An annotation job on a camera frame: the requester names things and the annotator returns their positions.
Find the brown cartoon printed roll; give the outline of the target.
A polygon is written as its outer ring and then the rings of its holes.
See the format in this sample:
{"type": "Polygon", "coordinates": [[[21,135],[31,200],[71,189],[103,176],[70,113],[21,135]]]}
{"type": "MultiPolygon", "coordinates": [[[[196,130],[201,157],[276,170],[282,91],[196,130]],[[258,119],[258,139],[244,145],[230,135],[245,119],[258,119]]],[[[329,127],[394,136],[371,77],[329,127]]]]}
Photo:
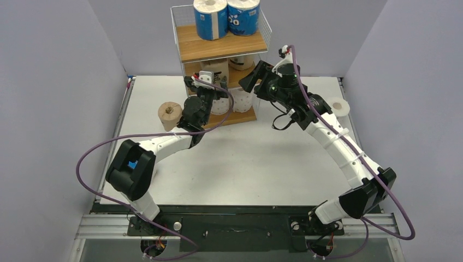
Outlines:
{"type": "Polygon", "coordinates": [[[200,62],[201,71],[212,72],[211,77],[212,83],[215,85],[221,85],[225,82],[225,87],[229,88],[229,67],[228,60],[226,58],[213,59],[200,62]]]}

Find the white dotted roll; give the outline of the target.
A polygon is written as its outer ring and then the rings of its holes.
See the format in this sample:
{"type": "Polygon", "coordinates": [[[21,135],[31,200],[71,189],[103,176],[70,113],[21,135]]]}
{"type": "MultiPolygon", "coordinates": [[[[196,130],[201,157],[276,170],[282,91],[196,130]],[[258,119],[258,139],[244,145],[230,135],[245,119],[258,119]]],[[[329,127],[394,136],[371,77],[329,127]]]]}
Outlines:
{"type": "Polygon", "coordinates": [[[230,92],[234,98],[234,112],[244,113],[251,109],[253,96],[250,93],[242,88],[236,88],[230,92]]]}
{"type": "Polygon", "coordinates": [[[212,101],[211,114],[212,115],[224,115],[230,109],[229,98],[220,98],[212,101]]]}

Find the brown paper roll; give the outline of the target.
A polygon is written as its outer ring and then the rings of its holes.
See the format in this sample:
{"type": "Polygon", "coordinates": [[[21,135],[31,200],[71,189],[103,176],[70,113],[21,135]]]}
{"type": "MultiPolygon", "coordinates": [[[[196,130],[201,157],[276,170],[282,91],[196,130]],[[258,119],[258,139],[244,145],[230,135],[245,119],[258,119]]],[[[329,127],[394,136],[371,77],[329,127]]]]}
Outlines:
{"type": "Polygon", "coordinates": [[[228,64],[235,70],[243,71],[253,67],[254,55],[243,55],[228,58],[228,64]]]}

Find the white wire wooden shelf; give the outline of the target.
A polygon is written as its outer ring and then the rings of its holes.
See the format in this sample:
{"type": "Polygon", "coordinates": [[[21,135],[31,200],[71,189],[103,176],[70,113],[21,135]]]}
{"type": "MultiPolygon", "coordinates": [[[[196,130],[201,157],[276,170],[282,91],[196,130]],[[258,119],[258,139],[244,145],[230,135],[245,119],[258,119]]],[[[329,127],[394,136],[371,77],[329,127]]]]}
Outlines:
{"type": "Polygon", "coordinates": [[[253,63],[250,68],[242,71],[229,69],[228,88],[236,90],[240,88],[238,81],[248,75],[261,59],[267,57],[272,29],[262,10],[259,11],[258,30],[254,35],[238,36],[228,33],[218,40],[203,40],[198,36],[192,4],[173,6],[170,13],[184,75],[198,73],[203,61],[251,55],[253,63]]]}

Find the blue white roll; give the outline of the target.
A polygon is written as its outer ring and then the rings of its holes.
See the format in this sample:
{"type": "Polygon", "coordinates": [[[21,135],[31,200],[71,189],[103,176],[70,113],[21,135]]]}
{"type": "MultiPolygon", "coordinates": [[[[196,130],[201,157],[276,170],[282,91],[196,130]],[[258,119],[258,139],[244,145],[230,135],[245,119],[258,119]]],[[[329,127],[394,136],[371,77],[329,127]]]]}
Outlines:
{"type": "Polygon", "coordinates": [[[260,0],[228,0],[228,29],[234,35],[249,36],[258,30],[260,0]]]}
{"type": "Polygon", "coordinates": [[[194,0],[194,17],[198,36],[203,40],[217,40],[228,34],[227,1],[194,0]]]}

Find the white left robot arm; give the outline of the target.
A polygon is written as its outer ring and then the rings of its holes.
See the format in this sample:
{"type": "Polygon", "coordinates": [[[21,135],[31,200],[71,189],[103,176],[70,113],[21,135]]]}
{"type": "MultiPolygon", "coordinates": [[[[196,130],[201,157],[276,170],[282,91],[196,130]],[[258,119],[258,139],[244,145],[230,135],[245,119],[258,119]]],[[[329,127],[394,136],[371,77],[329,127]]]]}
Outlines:
{"type": "Polygon", "coordinates": [[[156,164],[172,154],[196,146],[204,136],[204,125],[209,121],[213,102],[229,98],[226,81],[219,89],[207,83],[205,74],[184,78],[196,96],[188,97],[180,120],[165,136],[135,142],[127,139],[119,146],[105,180],[120,192],[135,212],[144,216],[141,227],[150,235],[158,234],[163,227],[160,208],[149,189],[156,164]]]}

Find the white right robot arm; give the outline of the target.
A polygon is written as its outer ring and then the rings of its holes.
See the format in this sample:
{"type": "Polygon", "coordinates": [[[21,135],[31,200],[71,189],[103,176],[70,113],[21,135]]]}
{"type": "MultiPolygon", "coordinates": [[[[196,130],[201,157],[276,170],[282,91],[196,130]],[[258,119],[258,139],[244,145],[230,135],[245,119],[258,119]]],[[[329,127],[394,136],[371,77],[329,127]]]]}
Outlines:
{"type": "Polygon", "coordinates": [[[350,189],[309,212],[308,226],[313,232],[322,233],[345,217],[359,219],[387,197],[384,187],[392,187],[395,172],[366,156],[328,103],[306,85],[299,85],[291,63],[274,69],[260,61],[239,85],[262,100],[281,104],[290,114],[289,123],[297,123],[317,140],[344,174],[350,189]]]}

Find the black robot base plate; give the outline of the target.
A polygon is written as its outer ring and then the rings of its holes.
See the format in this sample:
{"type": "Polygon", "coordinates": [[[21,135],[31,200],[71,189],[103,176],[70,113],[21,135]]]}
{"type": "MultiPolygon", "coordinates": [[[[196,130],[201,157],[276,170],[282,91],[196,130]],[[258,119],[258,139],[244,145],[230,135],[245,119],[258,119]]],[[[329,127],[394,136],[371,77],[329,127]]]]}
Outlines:
{"type": "Polygon", "coordinates": [[[321,237],[342,236],[347,226],[311,222],[312,206],[206,206],[162,205],[155,222],[166,232],[142,219],[124,206],[94,204],[91,212],[125,214],[129,236],[157,237],[179,233],[193,243],[180,241],[180,251],[266,252],[288,250],[305,252],[308,247],[326,245],[321,237]]]}

